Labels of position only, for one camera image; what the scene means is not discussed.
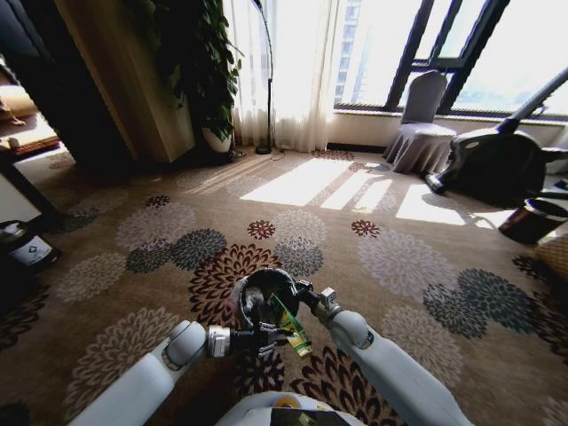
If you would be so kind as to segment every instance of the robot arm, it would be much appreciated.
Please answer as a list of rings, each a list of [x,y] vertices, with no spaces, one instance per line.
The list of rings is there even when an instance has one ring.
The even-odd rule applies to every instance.
[[[381,337],[356,312],[344,311],[335,291],[312,292],[307,281],[290,281],[290,305],[307,304],[329,330],[337,346],[355,360],[368,381],[410,425],[471,425],[451,392],[394,342]],[[256,321],[248,330],[231,330],[183,321],[80,413],[74,426],[144,424],[173,390],[185,371],[205,357],[254,349],[260,355],[286,342],[287,332]]]
[[[151,352],[110,385],[70,424],[73,426],[140,426],[168,397],[178,379],[206,357],[222,358],[231,351],[251,349],[259,356],[286,343],[288,331],[256,323],[250,330],[232,330],[198,322],[179,323]]]
[[[311,283],[298,281],[295,292],[408,424],[472,424],[446,386],[394,342],[381,337],[361,315],[343,311],[332,288],[315,295]]]

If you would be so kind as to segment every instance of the patterned carpet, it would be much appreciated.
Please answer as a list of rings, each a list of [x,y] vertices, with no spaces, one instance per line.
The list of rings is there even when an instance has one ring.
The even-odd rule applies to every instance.
[[[233,283],[265,266],[335,288],[475,424],[568,424],[562,284],[495,231],[507,212],[432,194],[376,154],[249,154],[118,180],[68,154],[19,167],[67,215],[46,236],[64,256],[0,322],[2,424],[69,421],[182,319],[235,325]],[[212,424],[268,390],[402,424],[307,309],[299,318],[312,357],[284,347],[263,361],[204,360],[150,424]]]

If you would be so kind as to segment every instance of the white flower pot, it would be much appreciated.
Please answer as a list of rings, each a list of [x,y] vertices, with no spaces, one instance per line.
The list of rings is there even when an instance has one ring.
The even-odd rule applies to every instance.
[[[229,147],[231,147],[231,138],[221,140],[215,136],[215,133],[213,133],[210,129],[204,127],[201,128],[201,131],[203,132],[203,137],[207,141],[207,144],[213,151],[221,154],[229,151]]]

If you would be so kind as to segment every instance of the window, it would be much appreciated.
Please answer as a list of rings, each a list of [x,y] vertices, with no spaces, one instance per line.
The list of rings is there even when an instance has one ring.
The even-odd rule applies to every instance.
[[[454,109],[511,113],[520,108],[568,66],[568,48],[563,46],[566,16],[566,2],[541,0],[538,7],[533,2],[511,2]],[[545,105],[550,104],[550,113],[568,114],[568,98],[562,93],[566,93],[565,87],[545,101]]]
[[[345,0],[335,107],[401,111],[431,69],[448,80],[440,114],[506,116],[568,65],[568,2]],[[568,120],[568,83],[536,114]]]
[[[419,6],[420,0],[389,7],[376,0],[347,1],[342,49],[347,73],[344,81],[338,76],[336,103],[384,105]],[[357,10],[357,17],[349,10]]]

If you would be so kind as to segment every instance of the wall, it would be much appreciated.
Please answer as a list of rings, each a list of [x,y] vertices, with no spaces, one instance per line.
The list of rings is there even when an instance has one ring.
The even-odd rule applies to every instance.
[[[440,118],[434,121],[441,126],[460,133],[493,127],[499,120],[469,120],[463,118]],[[330,122],[329,143],[369,146],[388,146],[397,134],[400,114],[370,114],[335,112]],[[563,124],[524,123],[520,126],[542,146],[555,143],[564,129]]]
[[[40,215],[40,211],[2,175],[0,175],[0,200],[2,200],[0,222],[16,219],[27,222]]]
[[[194,146],[187,105],[155,66],[149,0],[55,0],[132,155],[173,162]]]

